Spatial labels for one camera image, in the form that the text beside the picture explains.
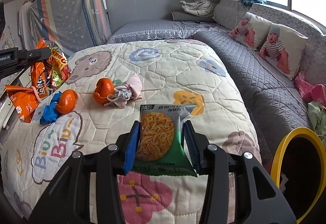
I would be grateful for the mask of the right baby print pillow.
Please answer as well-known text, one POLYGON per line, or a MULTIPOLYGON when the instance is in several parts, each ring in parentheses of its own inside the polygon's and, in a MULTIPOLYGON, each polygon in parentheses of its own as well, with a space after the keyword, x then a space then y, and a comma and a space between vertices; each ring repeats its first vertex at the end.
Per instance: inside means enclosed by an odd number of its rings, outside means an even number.
POLYGON ((308 37, 282 24, 273 23, 262 45, 259 56, 289 79, 293 79, 300 68, 308 37))

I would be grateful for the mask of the orange peel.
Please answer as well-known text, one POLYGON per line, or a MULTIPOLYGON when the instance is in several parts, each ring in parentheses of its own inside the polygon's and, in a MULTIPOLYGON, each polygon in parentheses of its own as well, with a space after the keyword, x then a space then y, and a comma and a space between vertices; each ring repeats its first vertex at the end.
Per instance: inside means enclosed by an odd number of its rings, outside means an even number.
POLYGON ((78 100, 78 94, 72 90, 65 90, 57 103, 56 110, 63 115, 66 115, 74 110, 76 101, 78 100))
POLYGON ((95 91, 93 93, 94 100, 99 104, 106 104, 109 102, 108 98, 115 94, 114 84, 108 78, 101 78, 97 81, 95 91))

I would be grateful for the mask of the grey quilted sofa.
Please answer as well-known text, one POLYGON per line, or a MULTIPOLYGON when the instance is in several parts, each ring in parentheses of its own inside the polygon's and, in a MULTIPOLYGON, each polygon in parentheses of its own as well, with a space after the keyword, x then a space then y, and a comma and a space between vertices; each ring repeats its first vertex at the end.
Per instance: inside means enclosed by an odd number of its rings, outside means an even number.
POLYGON ((110 43, 155 39, 192 38, 209 45, 221 58, 238 87, 258 133, 262 162, 273 159, 283 137, 297 127, 309 127, 306 103, 294 81, 287 78, 228 32, 246 12, 288 26, 308 37, 300 71, 313 85, 325 84, 325 33, 309 20, 273 6, 238 0, 221 0, 214 23, 165 20, 136 20, 116 31, 110 43))

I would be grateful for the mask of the green cloth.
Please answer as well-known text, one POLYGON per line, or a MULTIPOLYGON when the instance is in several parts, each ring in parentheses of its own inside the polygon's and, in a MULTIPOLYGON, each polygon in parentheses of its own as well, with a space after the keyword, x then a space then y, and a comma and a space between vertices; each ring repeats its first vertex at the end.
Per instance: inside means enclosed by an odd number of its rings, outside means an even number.
POLYGON ((319 136, 321 141, 325 142, 326 135, 326 115, 325 107, 319 102, 312 101, 308 103, 308 117, 312 131, 319 136))

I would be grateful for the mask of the grey folded cushion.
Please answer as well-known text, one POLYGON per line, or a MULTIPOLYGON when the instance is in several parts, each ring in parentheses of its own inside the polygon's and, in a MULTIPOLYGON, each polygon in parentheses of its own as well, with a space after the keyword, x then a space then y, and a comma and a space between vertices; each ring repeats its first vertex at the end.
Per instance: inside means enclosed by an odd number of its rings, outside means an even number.
POLYGON ((183 11, 173 11, 171 12, 171 19, 173 21, 188 21, 188 22, 208 22, 208 23, 214 23, 215 20, 211 17, 199 17, 195 15, 191 15, 189 13, 183 12, 183 11))

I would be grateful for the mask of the pink clothes pile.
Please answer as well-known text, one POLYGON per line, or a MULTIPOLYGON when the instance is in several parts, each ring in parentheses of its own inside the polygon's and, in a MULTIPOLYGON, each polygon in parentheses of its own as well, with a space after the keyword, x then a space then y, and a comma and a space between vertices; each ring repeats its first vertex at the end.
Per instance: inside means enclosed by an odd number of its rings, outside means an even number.
POLYGON ((325 85, 324 84, 317 84, 312 85, 310 84, 304 75, 303 72, 298 72, 297 76, 294 79, 294 83, 296 88, 299 91, 299 94, 304 102, 319 102, 319 106, 321 108, 325 108, 325 85))

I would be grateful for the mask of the white tiger plush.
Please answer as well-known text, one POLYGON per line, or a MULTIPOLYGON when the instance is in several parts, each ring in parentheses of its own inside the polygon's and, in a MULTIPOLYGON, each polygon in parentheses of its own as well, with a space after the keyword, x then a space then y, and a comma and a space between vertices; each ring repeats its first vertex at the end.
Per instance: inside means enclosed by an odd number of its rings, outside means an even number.
POLYGON ((210 0, 180 0, 183 11, 198 17, 212 17, 216 6, 210 0))

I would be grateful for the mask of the cartoon patterned quilt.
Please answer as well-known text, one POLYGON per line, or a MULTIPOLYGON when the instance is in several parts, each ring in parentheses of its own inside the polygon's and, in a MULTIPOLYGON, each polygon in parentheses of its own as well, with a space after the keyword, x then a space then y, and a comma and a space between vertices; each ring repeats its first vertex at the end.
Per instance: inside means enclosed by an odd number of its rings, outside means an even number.
POLYGON ((72 113, 55 123, 39 120, 50 98, 30 123, 16 122, 1 146, 4 192, 20 216, 29 217, 49 181, 75 151, 96 153, 128 132, 143 104, 195 104, 189 115, 196 132, 232 154, 260 157, 258 137, 240 92, 216 52, 197 40, 158 40, 108 44, 77 52, 71 77, 61 91, 78 94, 72 113), (123 109, 93 98, 108 78, 120 85, 137 75, 141 99, 123 109))

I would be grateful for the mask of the orange snack wrapper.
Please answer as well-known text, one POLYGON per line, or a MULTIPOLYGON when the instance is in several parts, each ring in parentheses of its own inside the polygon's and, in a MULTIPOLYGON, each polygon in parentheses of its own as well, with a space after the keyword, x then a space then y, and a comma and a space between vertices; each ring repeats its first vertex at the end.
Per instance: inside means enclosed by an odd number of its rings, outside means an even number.
POLYGON ((53 41, 39 39, 35 49, 51 50, 51 56, 42 62, 32 64, 30 69, 30 86, 5 85, 5 91, 18 113, 21 121, 30 123, 41 103, 70 77, 68 61, 62 49, 53 41))

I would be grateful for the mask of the green noodle snack packet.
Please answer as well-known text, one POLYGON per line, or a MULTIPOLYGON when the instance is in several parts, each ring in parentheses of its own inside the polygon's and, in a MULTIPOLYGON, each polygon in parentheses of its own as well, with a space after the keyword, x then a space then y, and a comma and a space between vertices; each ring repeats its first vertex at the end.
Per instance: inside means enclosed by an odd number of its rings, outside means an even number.
POLYGON ((140 106, 140 139, 132 171, 149 176, 194 176, 182 127, 195 104, 140 106))

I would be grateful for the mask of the pink cloth bundle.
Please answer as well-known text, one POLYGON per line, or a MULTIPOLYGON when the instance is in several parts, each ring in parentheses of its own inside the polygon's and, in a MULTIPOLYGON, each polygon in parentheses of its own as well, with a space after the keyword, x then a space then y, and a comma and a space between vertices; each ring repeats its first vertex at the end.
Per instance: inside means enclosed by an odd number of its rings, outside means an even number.
POLYGON ((114 88, 114 94, 107 96, 108 102, 104 104, 107 106, 114 106, 124 109, 129 100, 140 100, 142 83, 137 74, 133 74, 125 84, 114 88))

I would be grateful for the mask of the left baby print pillow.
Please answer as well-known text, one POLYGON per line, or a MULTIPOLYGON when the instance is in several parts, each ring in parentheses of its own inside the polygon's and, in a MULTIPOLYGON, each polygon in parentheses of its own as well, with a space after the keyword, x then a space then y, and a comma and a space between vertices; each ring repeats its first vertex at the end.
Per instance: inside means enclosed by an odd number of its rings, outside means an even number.
POLYGON ((271 25, 271 21, 246 12, 228 35, 250 49, 257 49, 266 41, 271 25))

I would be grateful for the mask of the striped sheet covered furniture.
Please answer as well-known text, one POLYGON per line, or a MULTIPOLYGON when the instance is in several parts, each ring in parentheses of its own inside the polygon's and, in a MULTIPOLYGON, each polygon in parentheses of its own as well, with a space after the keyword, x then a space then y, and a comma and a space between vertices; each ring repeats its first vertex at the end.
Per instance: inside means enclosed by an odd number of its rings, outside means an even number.
POLYGON ((112 35, 103 0, 34 0, 28 12, 33 45, 43 38, 71 56, 112 35))

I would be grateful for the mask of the baby print pillow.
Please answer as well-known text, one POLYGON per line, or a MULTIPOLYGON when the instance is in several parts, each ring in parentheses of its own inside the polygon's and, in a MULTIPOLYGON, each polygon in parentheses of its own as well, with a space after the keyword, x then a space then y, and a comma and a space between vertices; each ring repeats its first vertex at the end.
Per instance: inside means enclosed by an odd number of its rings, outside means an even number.
POLYGON ((273 23, 262 45, 259 56, 289 79, 293 79, 300 68, 308 37, 282 24, 273 23))
POLYGON ((228 35, 250 49, 257 49, 266 41, 271 25, 271 21, 246 12, 228 35))

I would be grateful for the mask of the yellow round trash bin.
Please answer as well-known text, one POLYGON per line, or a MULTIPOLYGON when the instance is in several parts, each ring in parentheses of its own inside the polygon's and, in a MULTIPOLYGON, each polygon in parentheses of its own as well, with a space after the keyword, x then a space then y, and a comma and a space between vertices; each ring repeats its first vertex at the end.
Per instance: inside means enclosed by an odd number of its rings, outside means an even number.
POLYGON ((298 127, 283 138, 270 176, 297 223, 325 223, 325 147, 312 130, 298 127))

